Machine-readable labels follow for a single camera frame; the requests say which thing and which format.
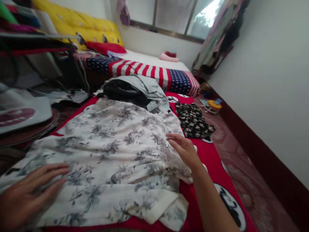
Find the black floral fabric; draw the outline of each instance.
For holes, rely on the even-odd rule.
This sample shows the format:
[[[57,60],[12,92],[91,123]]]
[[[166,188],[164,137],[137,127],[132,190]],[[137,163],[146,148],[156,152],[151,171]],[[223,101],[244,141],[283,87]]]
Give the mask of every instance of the black floral fabric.
[[[211,140],[210,135],[216,128],[205,122],[203,113],[197,105],[177,102],[176,113],[186,138]]]

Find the window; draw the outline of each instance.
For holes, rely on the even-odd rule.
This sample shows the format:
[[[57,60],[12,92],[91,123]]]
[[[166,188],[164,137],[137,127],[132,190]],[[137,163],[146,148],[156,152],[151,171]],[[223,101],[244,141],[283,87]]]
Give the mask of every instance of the window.
[[[131,25],[203,43],[224,0],[127,0]]]

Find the mattress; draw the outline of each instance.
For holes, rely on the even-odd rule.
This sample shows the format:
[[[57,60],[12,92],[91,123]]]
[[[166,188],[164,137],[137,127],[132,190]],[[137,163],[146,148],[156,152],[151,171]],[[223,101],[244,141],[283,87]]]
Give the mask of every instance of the mattress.
[[[126,49],[127,53],[122,55],[121,58],[125,60],[136,61],[148,65],[153,65],[162,68],[176,69],[181,71],[189,71],[189,69],[182,62],[171,62],[160,60],[158,57],[145,55]]]
[[[167,98],[170,101],[170,106],[173,109],[173,112],[178,117],[178,114],[175,112],[175,104],[177,102],[192,104],[194,103],[193,98],[188,98],[183,95],[175,93],[166,93]],[[74,115],[72,115],[62,126],[64,126],[69,120],[74,118],[79,113],[83,112],[87,106],[95,104],[98,100],[97,97],[89,100],[85,105],[83,105]],[[198,156],[201,159],[202,163],[206,166],[206,169],[214,182],[214,185],[221,196],[222,200],[225,203],[225,206],[228,208],[233,219],[237,223],[241,232],[257,232],[254,223],[250,215],[247,213],[245,207],[242,205],[239,195],[225,171],[225,168],[222,164],[222,161],[217,153],[217,150],[212,143],[212,141],[206,141],[202,139],[190,139],[193,144],[197,147]],[[203,231],[202,221],[200,216],[199,207],[197,204],[197,198],[195,195],[195,190],[193,185],[188,185],[183,181],[180,182],[180,193],[186,198],[189,202],[189,208],[187,213],[187,218],[184,222],[184,225],[181,231]],[[110,228],[129,228],[135,230],[143,231],[171,231],[165,227],[160,221],[156,221],[154,224],[150,225],[146,221],[141,220],[137,217],[131,217],[129,220],[121,223],[111,224],[111,225],[102,225],[94,227],[74,227],[74,224],[71,227],[66,226],[55,226],[55,227],[46,227],[45,232],[86,232],[94,230],[103,230]]]
[[[159,58],[132,51],[122,57],[110,58],[93,52],[76,53],[75,57],[83,62],[86,70],[110,77],[137,74],[153,78],[165,92],[196,97],[200,91],[200,84],[181,62],[162,61]]]

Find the window frame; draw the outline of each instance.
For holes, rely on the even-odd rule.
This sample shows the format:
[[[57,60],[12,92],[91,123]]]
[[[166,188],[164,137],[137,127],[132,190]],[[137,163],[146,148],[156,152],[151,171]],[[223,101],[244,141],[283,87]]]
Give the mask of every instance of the window frame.
[[[194,37],[194,36],[187,34],[198,0],[194,0],[193,7],[192,7],[192,10],[190,12],[189,20],[188,20],[184,34],[168,31],[168,30],[158,28],[158,27],[155,26],[155,21],[156,21],[156,16],[157,16],[157,8],[158,8],[158,1],[159,0],[155,0],[155,3],[154,3],[154,17],[153,17],[152,25],[142,23],[142,22],[139,22],[139,21],[135,21],[135,20],[130,20],[130,26],[136,27],[136,28],[139,28],[139,29],[143,29],[143,30],[146,30],[146,31],[154,32],[154,33],[164,34],[164,35],[168,35],[168,36],[171,36],[171,37],[191,41],[191,42],[196,42],[196,43],[199,43],[199,44],[202,44],[205,41],[205,39],[197,38],[197,37]]]

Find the american flag pillowcase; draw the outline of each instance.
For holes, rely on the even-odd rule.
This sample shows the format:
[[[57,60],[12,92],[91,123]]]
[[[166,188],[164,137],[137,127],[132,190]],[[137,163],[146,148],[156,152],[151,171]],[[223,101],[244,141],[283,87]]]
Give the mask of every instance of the american flag pillowcase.
[[[196,97],[200,91],[200,84],[189,71],[167,69],[151,66],[135,61],[113,57],[78,57],[84,62],[85,69],[97,71],[110,77],[143,75],[157,80],[159,86],[168,92]]]

